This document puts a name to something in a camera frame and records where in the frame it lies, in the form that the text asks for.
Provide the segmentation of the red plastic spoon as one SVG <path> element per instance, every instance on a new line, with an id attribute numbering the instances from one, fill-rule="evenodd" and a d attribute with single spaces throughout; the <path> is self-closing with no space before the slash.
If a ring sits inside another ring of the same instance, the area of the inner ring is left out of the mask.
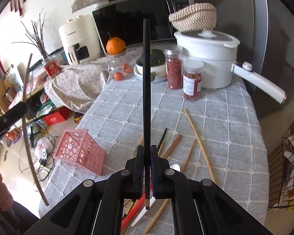
<path id="1" fill-rule="evenodd" d="M 124 218 L 122 219 L 122 226 L 121 226 L 121 234 L 123 234 L 127 227 L 131 225 L 131 223 L 134 221 L 134 219 L 138 216 L 140 211 L 145 208 L 145 192 L 143 192 L 143 195 L 138 200 L 132 200 L 131 207 L 129 207 L 124 215 Z"/>

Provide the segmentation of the pink plastic utensil basket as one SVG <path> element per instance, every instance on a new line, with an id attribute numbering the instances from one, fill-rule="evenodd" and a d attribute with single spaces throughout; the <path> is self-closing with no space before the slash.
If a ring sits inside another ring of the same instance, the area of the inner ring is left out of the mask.
<path id="1" fill-rule="evenodd" d="M 102 175 L 105 157 L 105 151 L 87 129 L 65 130 L 54 154 L 55 159 L 87 169 L 98 176 Z"/>

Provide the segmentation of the brown wooden chopstick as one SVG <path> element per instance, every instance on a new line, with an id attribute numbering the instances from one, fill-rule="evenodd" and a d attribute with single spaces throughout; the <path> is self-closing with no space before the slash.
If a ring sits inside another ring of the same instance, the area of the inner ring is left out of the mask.
<path id="1" fill-rule="evenodd" d="M 168 157 L 168 155 L 172 152 L 172 150 L 175 148 L 175 146 L 180 141 L 180 139 L 181 139 L 181 134 L 178 134 L 177 137 L 175 138 L 175 140 L 170 145 L 170 147 L 168 147 L 168 149 L 166 150 L 166 152 L 163 154 L 162 158 L 165 159 L 165 158 Z"/>

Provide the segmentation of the long curved bamboo chopstick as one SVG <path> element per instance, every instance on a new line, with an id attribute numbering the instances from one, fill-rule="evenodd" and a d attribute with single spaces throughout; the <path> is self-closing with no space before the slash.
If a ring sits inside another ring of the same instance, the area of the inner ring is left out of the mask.
<path id="1" fill-rule="evenodd" d="M 198 131 L 196 130 L 196 127 L 195 127 L 193 121 L 191 120 L 191 117 L 190 117 L 190 115 L 188 114 L 187 110 L 186 110 L 186 109 L 183 109 L 183 112 L 185 113 L 185 115 L 186 115 L 186 117 L 187 117 L 187 119 L 188 119 L 188 121 L 189 121 L 189 123 L 190 123 L 190 126 L 191 126 L 191 128 L 192 128 L 192 130 L 193 130 L 193 132 L 194 132 L 194 135 L 195 135 L 195 137 L 196 137 L 196 139 L 197 139 L 197 142 L 198 142 L 198 144 L 199 144 L 199 146 L 200 146 L 200 149 L 201 149 L 201 151 L 202 151 L 202 154 L 203 154 L 203 156 L 204 156 L 205 162 L 206 162 L 207 167 L 208 167 L 208 170 L 209 170 L 209 174 L 210 174 L 211 180 L 212 180 L 214 183 L 217 183 L 216 176 L 215 176 L 214 171 L 213 171 L 213 168 L 212 168 L 212 166 L 211 166 L 210 159 L 209 159 L 209 156 L 208 156 L 208 154 L 207 154 L 207 151 L 206 151 L 206 149 L 205 149 L 205 147 L 204 147 L 204 145 L 203 145 L 203 143 L 202 143 L 201 137 L 200 137 L 200 135 L 198 134 Z"/>

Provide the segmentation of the black chopstick gold tip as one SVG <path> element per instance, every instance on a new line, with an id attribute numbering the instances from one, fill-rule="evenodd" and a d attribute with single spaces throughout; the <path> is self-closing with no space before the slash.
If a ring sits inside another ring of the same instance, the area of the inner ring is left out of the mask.
<path id="1" fill-rule="evenodd" d="M 150 20 L 143 21 L 143 132 L 145 208 L 150 209 L 150 163 L 151 163 L 151 66 L 150 66 Z"/>

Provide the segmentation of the thin black chopstick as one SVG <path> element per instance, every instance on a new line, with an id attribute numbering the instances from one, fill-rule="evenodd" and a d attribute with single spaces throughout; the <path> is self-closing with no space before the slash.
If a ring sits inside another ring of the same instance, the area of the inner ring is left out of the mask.
<path id="1" fill-rule="evenodd" d="M 167 128 L 165 128 L 165 130 L 164 130 L 164 132 L 163 132 L 163 134 L 162 134 L 162 136 L 161 136 L 161 139 L 160 139 L 159 144 L 158 144 L 158 146 L 157 146 L 157 151 L 160 150 L 160 147 L 161 147 L 161 145 L 162 145 L 162 143 L 163 143 L 163 139 L 164 139 L 164 137 L 165 137 L 165 135 L 166 135 L 166 132 L 167 132 Z"/>

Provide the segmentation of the red cardboard box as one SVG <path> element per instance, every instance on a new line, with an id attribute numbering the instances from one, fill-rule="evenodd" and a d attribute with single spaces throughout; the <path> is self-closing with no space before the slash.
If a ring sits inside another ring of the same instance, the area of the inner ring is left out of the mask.
<path id="1" fill-rule="evenodd" d="M 61 107 L 54 112 L 48 114 L 47 116 L 43 117 L 44 122 L 47 125 L 56 125 L 58 123 L 62 123 L 67 121 L 68 116 L 70 114 L 70 110 L 66 107 Z"/>

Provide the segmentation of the grey checkered tablecloth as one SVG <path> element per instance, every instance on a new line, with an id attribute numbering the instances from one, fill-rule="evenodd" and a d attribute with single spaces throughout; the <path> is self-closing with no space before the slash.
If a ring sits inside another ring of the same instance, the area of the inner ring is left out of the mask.
<path id="1" fill-rule="evenodd" d="M 183 112 L 186 109 L 219 187 L 264 223 L 269 199 L 267 151 L 243 80 L 234 76 L 225 88 L 203 90 L 197 101 L 184 100 L 182 91 L 168 88 L 166 82 L 154 83 L 151 91 L 152 144 L 159 143 L 165 128 L 165 148 L 181 134 L 168 161 L 182 164 L 195 139 L 185 176 L 197 181 L 209 178 L 204 156 Z M 45 189 L 49 205 L 41 204 L 39 214 L 45 215 L 82 181 L 104 180 L 123 169 L 143 133 L 142 118 L 142 82 L 136 78 L 111 81 L 78 124 L 106 152 L 102 175 L 58 161 Z"/>

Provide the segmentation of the red tea tin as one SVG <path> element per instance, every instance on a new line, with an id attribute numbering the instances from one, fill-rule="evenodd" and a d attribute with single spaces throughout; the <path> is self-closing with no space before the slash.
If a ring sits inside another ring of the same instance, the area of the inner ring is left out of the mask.
<path id="1" fill-rule="evenodd" d="M 50 78 L 55 78 L 61 69 L 54 59 L 47 59 L 43 61 L 43 67 Z"/>

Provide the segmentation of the floral cloth cover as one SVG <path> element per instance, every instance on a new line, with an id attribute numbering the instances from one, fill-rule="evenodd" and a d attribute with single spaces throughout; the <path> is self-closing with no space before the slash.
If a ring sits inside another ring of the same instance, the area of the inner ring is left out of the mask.
<path id="1" fill-rule="evenodd" d="M 44 84 L 56 106 L 85 114 L 107 83 L 107 73 L 96 64 L 63 66 L 62 71 Z"/>

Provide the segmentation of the small persimmon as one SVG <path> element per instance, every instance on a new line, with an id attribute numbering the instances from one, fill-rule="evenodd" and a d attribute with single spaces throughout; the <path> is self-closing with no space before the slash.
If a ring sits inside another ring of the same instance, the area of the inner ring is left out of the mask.
<path id="1" fill-rule="evenodd" d="M 124 79 L 124 74 L 122 72 L 115 72 L 113 75 L 115 81 L 122 81 Z"/>

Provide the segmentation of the clear glass jar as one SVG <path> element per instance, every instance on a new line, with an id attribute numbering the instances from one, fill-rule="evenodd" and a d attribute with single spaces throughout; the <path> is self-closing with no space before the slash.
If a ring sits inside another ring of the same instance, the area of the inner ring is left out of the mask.
<path id="1" fill-rule="evenodd" d="M 135 50 L 128 51 L 127 49 L 124 49 L 121 53 L 116 55 L 109 55 L 109 61 L 108 61 L 108 72 L 110 76 L 113 76 L 116 72 L 124 73 L 124 64 L 127 64 L 128 66 L 132 66 L 135 62 Z"/>

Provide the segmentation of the short red labelled jar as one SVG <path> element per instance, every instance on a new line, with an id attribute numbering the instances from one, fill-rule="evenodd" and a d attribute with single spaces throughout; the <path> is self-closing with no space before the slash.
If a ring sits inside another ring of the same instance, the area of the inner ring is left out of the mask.
<path id="1" fill-rule="evenodd" d="M 183 97 L 185 100 L 199 100 L 203 66 L 203 62 L 195 58 L 188 57 L 183 60 Z"/>

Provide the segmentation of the tall red goji jar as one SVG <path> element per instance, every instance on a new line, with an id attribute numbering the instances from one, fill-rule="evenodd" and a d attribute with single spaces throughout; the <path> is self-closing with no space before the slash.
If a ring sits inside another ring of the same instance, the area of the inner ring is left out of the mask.
<path id="1" fill-rule="evenodd" d="M 182 62 L 179 57 L 182 51 L 182 47 L 173 45 L 170 48 L 165 49 L 163 52 L 165 55 L 168 87 L 174 90 L 183 87 Z"/>

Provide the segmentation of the white electric cooking pot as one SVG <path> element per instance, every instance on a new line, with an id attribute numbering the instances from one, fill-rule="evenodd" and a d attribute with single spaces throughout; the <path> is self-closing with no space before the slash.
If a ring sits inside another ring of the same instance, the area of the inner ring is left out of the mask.
<path id="1" fill-rule="evenodd" d="M 183 47 L 185 55 L 198 58 L 203 62 L 203 87 L 219 89 L 231 83 L 234 74 L 252 83 L 271 96 L 278 103 L 283 103 L 287 94 L 280 87 L 257 74 L 252 64 L 237 61 L 237 49 L 240 41 L 223 32 L 198 30 L 174 33 L 177 44 Z"/>

